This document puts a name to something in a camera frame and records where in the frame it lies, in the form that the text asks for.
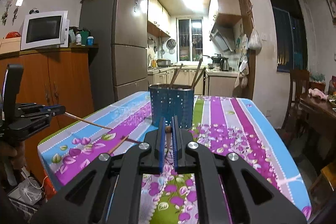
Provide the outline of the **left hand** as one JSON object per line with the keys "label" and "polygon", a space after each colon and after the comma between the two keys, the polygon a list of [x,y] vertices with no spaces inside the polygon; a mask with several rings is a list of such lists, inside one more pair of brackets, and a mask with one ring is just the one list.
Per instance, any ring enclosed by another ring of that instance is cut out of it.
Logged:
{"label": "left hand", "polygon": [[22,141],[16,147],[1,142],[1,159],[9,159],[13,169],[21,169],[25,166],[25,143]]}

